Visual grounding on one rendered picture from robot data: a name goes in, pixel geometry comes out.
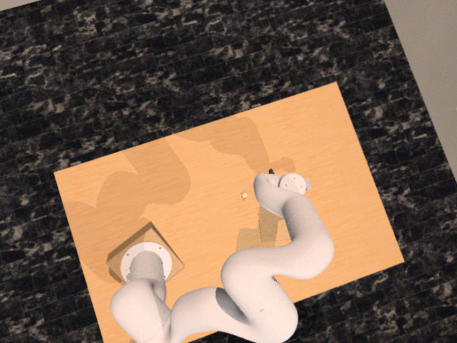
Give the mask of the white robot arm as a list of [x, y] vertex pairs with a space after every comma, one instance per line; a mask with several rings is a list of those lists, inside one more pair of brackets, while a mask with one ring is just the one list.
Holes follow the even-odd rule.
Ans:
[[253, 182], [256, 199], [285, 219], [291, 242], [234, 252], [221, 269], [224, 289], [187, 292], [172, 310], [164, 303], [172, 266], [169, 252], [156, 242], [133, 245], [121, 260], [126, 284], [111, 298], [113, 318], [137, 343], [181, 343], [191, 334], [208, 331], [256, 343], [285, 342], [296, 330], [298, 312], [274, 275], [311, 279], [334, 255], [333, 240], [304, 195], [308, 189], [309, 178], [296, 173], [258, 174]]

